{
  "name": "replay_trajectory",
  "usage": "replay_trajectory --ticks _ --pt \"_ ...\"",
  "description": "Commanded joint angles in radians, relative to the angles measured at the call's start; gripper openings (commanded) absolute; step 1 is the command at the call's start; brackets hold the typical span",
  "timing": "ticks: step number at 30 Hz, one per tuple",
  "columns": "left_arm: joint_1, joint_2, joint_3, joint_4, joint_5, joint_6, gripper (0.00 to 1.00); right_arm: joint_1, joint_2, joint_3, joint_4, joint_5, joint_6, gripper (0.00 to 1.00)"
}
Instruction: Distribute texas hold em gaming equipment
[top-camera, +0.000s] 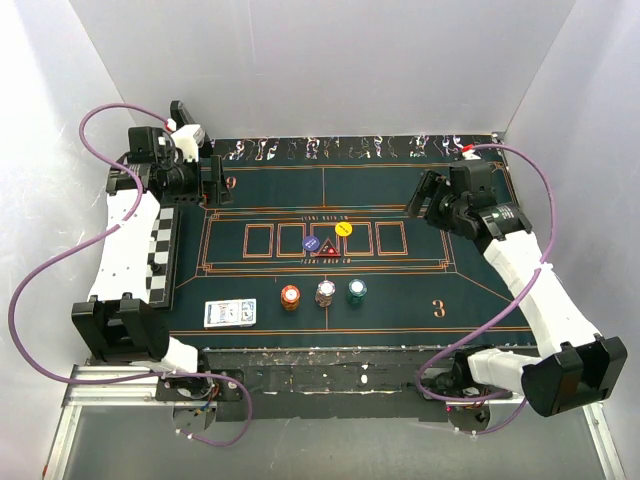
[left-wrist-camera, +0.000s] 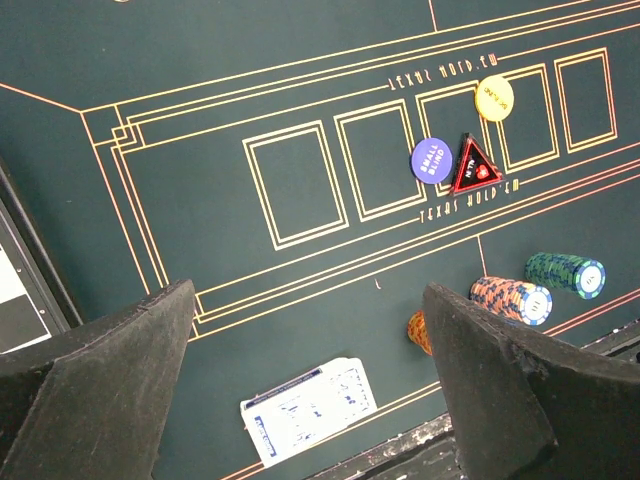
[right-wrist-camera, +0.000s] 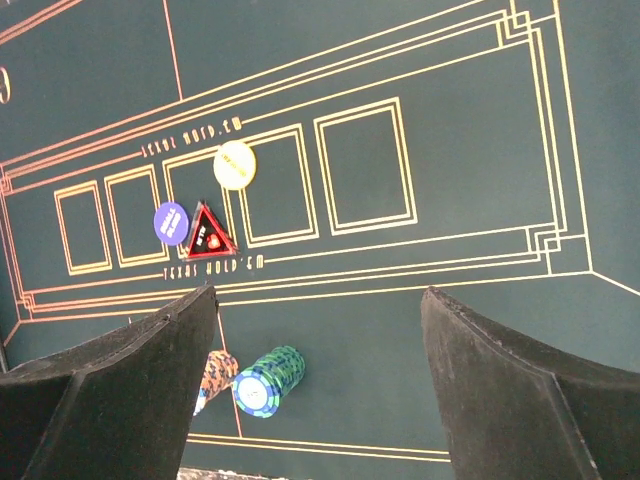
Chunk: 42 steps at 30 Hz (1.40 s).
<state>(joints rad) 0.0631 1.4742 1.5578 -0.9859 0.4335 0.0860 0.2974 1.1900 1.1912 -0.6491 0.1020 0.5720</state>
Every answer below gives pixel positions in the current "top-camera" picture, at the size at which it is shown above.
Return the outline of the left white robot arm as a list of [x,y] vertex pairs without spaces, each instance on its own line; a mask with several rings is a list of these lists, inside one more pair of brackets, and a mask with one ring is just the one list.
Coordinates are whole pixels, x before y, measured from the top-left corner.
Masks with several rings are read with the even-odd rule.
[[97,360],[180,373],[180,390],[200,400],[211,392],[213,377],[198,366],[196,348],[170,336],[151,304],[149,248],[163,206],[218,206],[230,201],[230,192],[200,125],[132,127],[128,138],[128,152],[107,177],[109,220],[99,270],[88,299],[73,305],[72,322]]

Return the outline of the orange red chip stack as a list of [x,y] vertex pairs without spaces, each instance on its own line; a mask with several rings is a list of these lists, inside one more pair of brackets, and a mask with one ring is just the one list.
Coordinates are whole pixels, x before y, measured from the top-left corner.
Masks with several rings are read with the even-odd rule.
[[295,285],[286,285],[281,291],[281,305],[286,311],[295,311],[299,307],[300,298],[300,291]]

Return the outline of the purple small blind button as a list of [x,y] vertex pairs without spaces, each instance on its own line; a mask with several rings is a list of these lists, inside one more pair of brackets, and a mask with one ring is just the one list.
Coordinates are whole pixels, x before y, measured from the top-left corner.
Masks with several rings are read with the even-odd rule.
[[320,248],[320,240],[315,235],[308,235],[303,238],[302,247],[305,251],[315,252]]

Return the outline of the yellow big blind button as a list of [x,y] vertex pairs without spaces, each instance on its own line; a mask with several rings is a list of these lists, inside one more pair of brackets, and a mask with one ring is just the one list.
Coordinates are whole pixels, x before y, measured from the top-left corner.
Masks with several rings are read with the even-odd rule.
[[348,237],[353,232],[353,226],[347,221],[340,221],[335,225],[334,230],[339,237]]

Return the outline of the peach blue chip stack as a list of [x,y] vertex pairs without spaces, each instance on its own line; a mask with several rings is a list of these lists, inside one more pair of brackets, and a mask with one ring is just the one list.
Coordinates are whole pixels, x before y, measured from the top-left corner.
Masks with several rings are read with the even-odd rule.
[[331,305],[336,287],[332,281],[321,281],[316,289],[315,301],[320,307],[328,307]]

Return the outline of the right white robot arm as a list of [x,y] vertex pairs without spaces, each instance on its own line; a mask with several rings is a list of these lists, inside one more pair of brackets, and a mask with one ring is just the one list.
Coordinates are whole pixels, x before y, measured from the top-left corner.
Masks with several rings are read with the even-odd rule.
[[457,161],[447,175],[424,171],[405,210],[474,243],[512,294],[538,351],[531,357],[492,346],[456,349],[450,372],[425,381],[427,395],[471,398],[492,387],[523,396],[543,417],[610,397],[625,345],[579,311],[544,261],[525,214],[498,201],[486,162]]

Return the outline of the red triangular all-in marker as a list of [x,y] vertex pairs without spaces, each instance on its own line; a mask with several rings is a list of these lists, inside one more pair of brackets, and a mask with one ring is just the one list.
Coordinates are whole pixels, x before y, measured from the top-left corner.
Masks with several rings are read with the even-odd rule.
[[316,252],[320,257],[339,257],[339,249],[334,245],[330,238],[326,238]]

